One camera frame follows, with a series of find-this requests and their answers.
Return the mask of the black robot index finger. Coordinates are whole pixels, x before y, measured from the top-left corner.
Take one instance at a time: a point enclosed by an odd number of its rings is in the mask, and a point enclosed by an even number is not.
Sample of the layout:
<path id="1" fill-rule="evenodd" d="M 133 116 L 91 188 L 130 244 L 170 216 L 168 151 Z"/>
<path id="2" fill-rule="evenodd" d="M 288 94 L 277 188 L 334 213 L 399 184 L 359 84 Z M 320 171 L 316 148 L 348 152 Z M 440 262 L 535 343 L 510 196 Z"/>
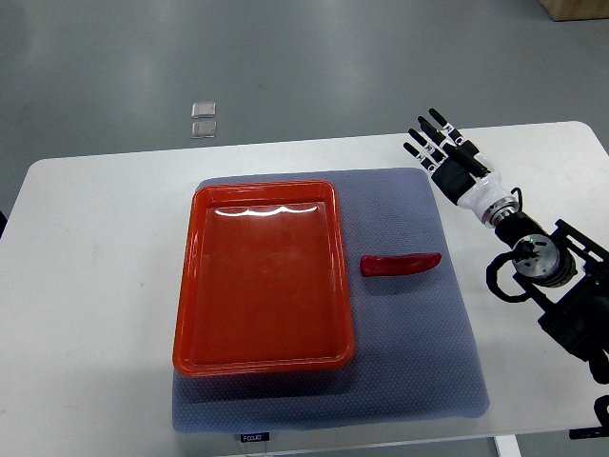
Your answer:
<path id="1" fill-rule="evenodd" d="M 469 155 L 476 155 L 478 148 L 469 139 L 465 138 L 462 133 L 448 122 L 436 109 L 428 110 L 431 117 L 441 126 L 442 131 L 451 139 L 456 147 L 462 148 Z"/>

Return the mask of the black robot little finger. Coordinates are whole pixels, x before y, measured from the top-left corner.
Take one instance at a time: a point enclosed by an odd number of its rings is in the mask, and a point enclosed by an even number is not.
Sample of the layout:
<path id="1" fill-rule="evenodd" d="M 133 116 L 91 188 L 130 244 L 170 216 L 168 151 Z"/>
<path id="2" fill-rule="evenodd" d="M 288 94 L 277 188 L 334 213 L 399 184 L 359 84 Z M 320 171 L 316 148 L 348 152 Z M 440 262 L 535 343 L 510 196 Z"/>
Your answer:
<path id="1" fill-rule="evenodd" d="M 412 144 L 405 142 L 403 148 L 409 152 L 427 172 L 435 172 L 441 164 L 441 153 L 427 145 L 423 150 L 418 150 Z"/>

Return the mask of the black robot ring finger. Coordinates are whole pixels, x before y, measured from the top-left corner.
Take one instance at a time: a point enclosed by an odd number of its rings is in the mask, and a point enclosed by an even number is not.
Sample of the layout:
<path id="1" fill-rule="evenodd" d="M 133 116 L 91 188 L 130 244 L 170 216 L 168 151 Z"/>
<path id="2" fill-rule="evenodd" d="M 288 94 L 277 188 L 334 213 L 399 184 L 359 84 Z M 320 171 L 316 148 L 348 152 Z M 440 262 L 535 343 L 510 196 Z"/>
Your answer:
<path id="1" fill-rule="evenodd" d="M 425 150 L 426 155 L 433 162 L 443 162 L 447 156 L 427 137 L 414 129 L 409 129 L 408 134 Z"/>

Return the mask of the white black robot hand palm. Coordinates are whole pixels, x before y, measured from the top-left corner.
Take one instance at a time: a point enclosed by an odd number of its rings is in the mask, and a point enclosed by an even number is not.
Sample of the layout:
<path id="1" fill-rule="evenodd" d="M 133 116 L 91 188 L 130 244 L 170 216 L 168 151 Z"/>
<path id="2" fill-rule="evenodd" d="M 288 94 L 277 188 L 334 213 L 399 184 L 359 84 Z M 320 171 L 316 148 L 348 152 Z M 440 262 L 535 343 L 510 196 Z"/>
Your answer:
<path id="1" fill-rule="evenodd" d="M 482 224 L 498 224 L 517 212 L 517 198 L 501 186 L 501 175 L 483 153 L 473 158 L 488 169 L 483 177 L 473 176 L 446 158 L 431 174 L 431 180 L 451 203 L 471 210 Z"/>

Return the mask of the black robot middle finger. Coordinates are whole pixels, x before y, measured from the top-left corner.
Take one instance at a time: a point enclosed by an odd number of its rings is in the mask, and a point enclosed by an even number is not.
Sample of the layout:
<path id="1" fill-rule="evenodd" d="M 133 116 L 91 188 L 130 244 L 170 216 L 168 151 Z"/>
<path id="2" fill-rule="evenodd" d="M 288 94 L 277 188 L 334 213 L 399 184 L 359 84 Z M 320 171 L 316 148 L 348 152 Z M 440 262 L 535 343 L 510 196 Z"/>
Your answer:
<path id="1" fill-rule="evenodd" d="M 434 127 L 425 117 L 419 116 L 417 118 L 420 128 L 425 136 L 435 144 L 441 151 L 444 151 L 444 145 L 450 144 L 455 146 L 451 139 L 442 131 L 441 126 L 437 129 Z"/>

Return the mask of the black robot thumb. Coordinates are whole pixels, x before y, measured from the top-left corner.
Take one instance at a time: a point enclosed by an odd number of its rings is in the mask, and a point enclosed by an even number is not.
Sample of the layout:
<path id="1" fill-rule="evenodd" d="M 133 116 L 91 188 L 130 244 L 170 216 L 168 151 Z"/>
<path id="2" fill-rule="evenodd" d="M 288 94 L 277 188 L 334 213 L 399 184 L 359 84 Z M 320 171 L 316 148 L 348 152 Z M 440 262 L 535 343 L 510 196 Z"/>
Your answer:
<path id="1" fill-rule="evenodd" d="M 490 173 L 489 168 L 474 159 L 469 153 L 450 144 L 444 145 L 447 156 L 476 178 L 483 178 Z"/>

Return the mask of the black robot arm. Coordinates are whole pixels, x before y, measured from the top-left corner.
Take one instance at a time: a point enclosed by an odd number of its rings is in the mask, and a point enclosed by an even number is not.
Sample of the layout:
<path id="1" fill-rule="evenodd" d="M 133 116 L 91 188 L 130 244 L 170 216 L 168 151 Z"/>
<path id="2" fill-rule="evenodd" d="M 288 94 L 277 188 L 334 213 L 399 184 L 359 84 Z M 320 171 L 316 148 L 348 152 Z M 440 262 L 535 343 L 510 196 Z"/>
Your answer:
<path id="1" fill-rule="evenodd" d="M 574 152 L 559 154 L 530 138 L 515 139 L 494 164 L 435 109 L 419 117 L 403 147 L 453 205 L 473 212 L 509 250 L 487 266 L 485 283 L 505 303 L 534 301 L 540 328 L 608 382 L 608 250 L 559 219 L 547 231 L 523 209 L 535 190 L 538 209 L 578 209 L 608 222 L 608 168 L 590 171 Z"/>

